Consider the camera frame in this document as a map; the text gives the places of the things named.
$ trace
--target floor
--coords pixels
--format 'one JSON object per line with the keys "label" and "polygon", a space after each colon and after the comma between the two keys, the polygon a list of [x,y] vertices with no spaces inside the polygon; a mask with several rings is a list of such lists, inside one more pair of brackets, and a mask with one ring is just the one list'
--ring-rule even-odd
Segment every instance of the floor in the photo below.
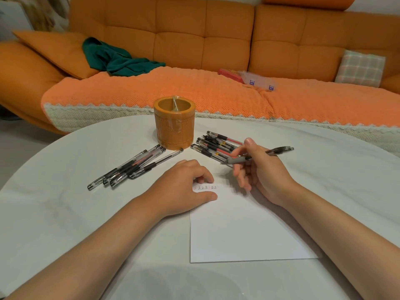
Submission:
{"label": "floor", "polygon": [[26,161],[60,137],[24,120],[0,120],[0,189]]}

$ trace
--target green towel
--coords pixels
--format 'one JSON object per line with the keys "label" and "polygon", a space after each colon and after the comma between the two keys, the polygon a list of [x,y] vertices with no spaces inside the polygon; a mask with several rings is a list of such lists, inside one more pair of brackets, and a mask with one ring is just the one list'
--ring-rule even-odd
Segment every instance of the green towel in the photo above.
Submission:
{"label": "green towel", "polygon": [[132,59],[126,50],[108,45],[96,38],[87,38],[82,44],[82,49],[90,68],[107,71],[110,75],[130,77],[165,66],[165,63],[146,58]]}

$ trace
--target pile of pens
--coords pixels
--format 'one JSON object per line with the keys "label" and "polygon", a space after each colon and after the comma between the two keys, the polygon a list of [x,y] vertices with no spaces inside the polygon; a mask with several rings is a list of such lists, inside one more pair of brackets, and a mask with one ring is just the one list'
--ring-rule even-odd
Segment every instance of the pile of pens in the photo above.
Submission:
{"label": "pile of pens", "polygon": [[232,151],[243,143],[226,136],[207,131],[207,135],[197,138],[196,144],[190,147],[199,153],[218,162],[225,162],[231,157]]}
{"label": "pile of pens", "polygon": [[183,149],[178,151],[174,151],[173,153],[167,155],[166,157],[150,163],[155,158],[160,156],[164,153],[166,149],[161,145],[156,145],[149,151],[144,150],[138,153],[133,158],[129,159],[122,165],[114,168],[113,170],[109,171],[107,174],[99,177],[98,179],[94,180],[92,183],[88,185],[88,190],[92,190],[96,186],[103,183],[104,186],[110,185],[111,187],[117,186],[122,181],[129,179],[136,179],[139,176],[145,174],[148,171],[151,171],[154,167],[159,165],[160,163],[171,159],[172,157],[180,154]]}

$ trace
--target plaid pillow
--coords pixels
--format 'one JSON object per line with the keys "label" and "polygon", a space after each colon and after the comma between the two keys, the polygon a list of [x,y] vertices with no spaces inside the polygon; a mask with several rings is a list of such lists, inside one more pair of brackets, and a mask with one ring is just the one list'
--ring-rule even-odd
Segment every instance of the plaid pillow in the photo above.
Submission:
{"label": "plaid pillow", "polygon": [[386,57],[345,50],[336,83],[379,87]]}

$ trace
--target forearm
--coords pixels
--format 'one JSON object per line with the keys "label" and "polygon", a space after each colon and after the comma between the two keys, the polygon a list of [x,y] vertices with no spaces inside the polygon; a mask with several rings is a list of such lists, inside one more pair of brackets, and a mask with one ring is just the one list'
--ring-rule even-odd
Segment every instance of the forearm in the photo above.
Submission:
{"label": "forearm", "polygon": [[133,199],[7,299],[99,299],[130,252],[162,218],[146,201],[143,196]]}
{"label": "forearm", "polygon": [[398,299],[397,246],[301,186],[284,202],[365,300]]}

